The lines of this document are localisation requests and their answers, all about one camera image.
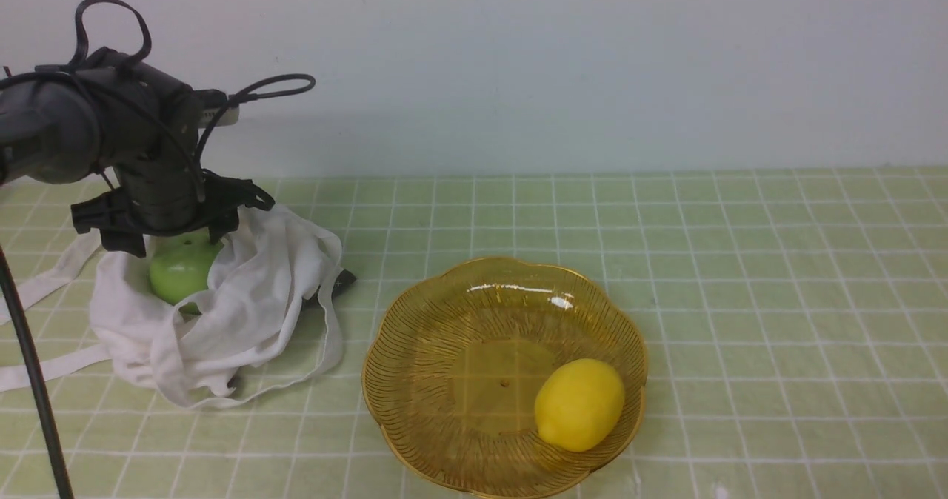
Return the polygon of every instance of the white wall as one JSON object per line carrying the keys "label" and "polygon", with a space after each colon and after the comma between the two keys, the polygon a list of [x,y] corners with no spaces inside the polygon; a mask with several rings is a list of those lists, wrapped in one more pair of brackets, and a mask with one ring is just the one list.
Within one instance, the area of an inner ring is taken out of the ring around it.
{"label": "white wall", "polygon": [[[68,60],[79,1],[0,0],[0,63]],[[211,139],[227,175],[948,162],[948,0],[126,1],[194,87],[318,78]]]}

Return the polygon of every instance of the amber glass plate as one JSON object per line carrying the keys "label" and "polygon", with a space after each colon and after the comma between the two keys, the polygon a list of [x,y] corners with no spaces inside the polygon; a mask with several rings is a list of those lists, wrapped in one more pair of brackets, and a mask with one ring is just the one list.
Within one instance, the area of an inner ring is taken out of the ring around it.
{"label": "amber glass plate", "polygon": [[[539,439],[536,393],[576,358],[625,381],[619,424],[588,452]],[[649,355],[602,289],[562,267],[473,260],[389,308],[362,375],[369,411],[394,454],[441,486],[488,498],[572,488],[629,446],[644,411]]]}

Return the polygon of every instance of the green apple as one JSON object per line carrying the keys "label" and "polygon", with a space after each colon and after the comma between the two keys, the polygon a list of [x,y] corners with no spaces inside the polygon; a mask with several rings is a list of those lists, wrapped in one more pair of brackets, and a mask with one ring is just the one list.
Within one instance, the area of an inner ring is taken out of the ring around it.
{"label": "green apple", "polygon": [[[152,291],[167,303],[178,304],[190,294],[206,290],[207,273],[223,248],[223,243],[209,242],[206,230],[160,239],[148,267]],[[200,313],[194,303],[181,311]]]}

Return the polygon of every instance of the black cable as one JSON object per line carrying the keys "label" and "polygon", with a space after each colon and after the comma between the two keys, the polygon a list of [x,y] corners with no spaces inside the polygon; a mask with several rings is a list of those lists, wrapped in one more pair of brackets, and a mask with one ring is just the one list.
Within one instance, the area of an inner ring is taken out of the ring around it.
{"label": "black cable", "polygon": [[190,175],[190,180],[193,182],[194,190],[196,190],[197,193],[197,200],[199,202],[204,202],[204,179],[201,175],[201,168],[199,165],[197,165],[197,159],[192,157],[192,155],[187,152],[187,148],[181,144],[181,141],[179,141],[175,133],[170,131],[168,125],[162,124],[161,120],[156,118],[151,112],[146,111],[140,104],[128,100],[128,98],[125,98],[122,96],[122,94],[111,90],[111,88],[106,87],[104,84],[88,81],[85,80],[85,78],[78,78],[75,74],[51,71],[33,71],[30,73],[14,75],[14,77],[4,78],[3,81],[0,81],[0,91],[6,90],[6,88],[12,87],[14,84],[30,83],[30,81],[38,81],[39,83],[43,83],[43,81],[60,81],[61,83],[71,84],[74,87],[77,87],[78,81],[79,83],[84,84],[85,87],[88,87],[89,90],[99,92],[102,95],[108,96],[110,98],[114,98],[114,100],[124,104],[125,107],[132,109],[135,114],[138,114],[140,117],[144,118],[145,121],[149,121],[150,124],[155,125],[161,134],[165,138],[168,138],[170,142],[172,142],[172,148],[175,149],[177,154],[179,154],[183,161],[185,161],[187,172]]}
{"label": "black cable", "polygon": [[[302,85],[302,87],[299,88],[278,90],[275,92],[267,92],[265,94],[250,93],[254,90],[260,90],[260,88],[263,87],[269,87],[271,84],[284,83],[284,81],[307,81],[307,84]],[[295,96],[297,94],[311,91],[315,86],[316,78],[312,77],[312,75],[307,75],[305,73],[288,73],[284,75],[277,75],[275,77],[264,78],[264,80],[257,81],[256,83],[251,84],[249,87],[237,92],[233,96],[230,96],[227,98],[227,102],[221,105],[221,107],[217,109],[217,112],[214,113],[213,117],[210,118],[210,121],[207,122],[207,127],[204,128],[204,132],[201,133],[201,138],[197,141],[197,147],[194,148],[194,161],[201,161],[201,155],[204,154],[204,148],[207,146],[207,139],[210,138],[210,132],[214,131],[214,127],[216,127],[218,121],[224,117],[224,114],[227,114],[228,109],[237,107],[238,104],[258,101],[262,98]]]}
{"label": "black cable", "polygon": [[23,303],[16,291],[13,273],[10,264],[0,247],[0,291],[3,291],[7,310],[10,311],[10,320],[16,331],[16,340],[20,343],[20,352],[23,354],[23,363],[30,377],[30,388],[33,388],[33,400],[36,401],[36,412],[40,418],[40,428],[43,429],[43,438],[47,442],[47,452],[50,454],[50,465],[53,469],[53,480],[61,499],[73,499],[72,485],[69,484],[69,472],[62,455],[62,445],[56,429],[56,419],[53,417],[50,394],[43,379],[43,369],[40,367],[40,358],[36,353],[33,335],[30,334],[30,325],[27,323],[27,314],[23,310]]}

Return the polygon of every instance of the white grout line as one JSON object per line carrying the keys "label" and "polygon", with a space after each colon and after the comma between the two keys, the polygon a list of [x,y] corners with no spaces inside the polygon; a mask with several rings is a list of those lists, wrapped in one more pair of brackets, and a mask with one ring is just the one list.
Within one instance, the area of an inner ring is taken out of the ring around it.
{"label": "white grout line", "polygon": [[[638,216],[639,222],[641,222],[642,211],[638,205],[638,190],[635,187],[633,181],[630,181],[630,184],[632,185],[632,196],[633,196],[633,200],[635,201],[635,213]],[[593,182],[592,183],[592,204],[593,205],[598,206],[597,199],[598,198],[596,198],[595,182]],[[651,257],[649,254],[649,239],[644,235],[642,236],[642,239],[644,242],[644,250],[646,250],[646,266],[649,267],[649,278],[651,280],[652,302],[653,304],[656,304],[658,300],[657,299],[658,293],[657,293],[657,290],[655,289],[655,281],[653,280],[654,273],[652,271]],[[659,329],[661,330],[661,340],[666,341],[666,343],[664,343],[664,360],[666,360],[666,363],[668,366],[668,375],[674,378],[675,370],[671,364],[671,353],[670,353],[670,348],[668,348],[667,333],[666,333],[666,330],[664,330],[664,321],[661,320],[661,310],[657,310],[657,314],[658,314],[658,326],[659,326]],[[695,493],[695,497],[697,498],[698,496],[701,495],[701,493],[698,492],[698,476],[695,473],[694,458],[692,458],[691,456],[691,442],[688,440],[688,429],[684,425],[684,412],[681,411],[681,398],[678,396],[678,387],[675,386],[674,381],[671,382],[671,394],[675,399],[675,408],[678,410],[678,425],[681,426],[681,436],[683,436],[683,439],[684,439],[684,454],[688,462],[688,472],[690,472],[691,474],[691,487]]]}

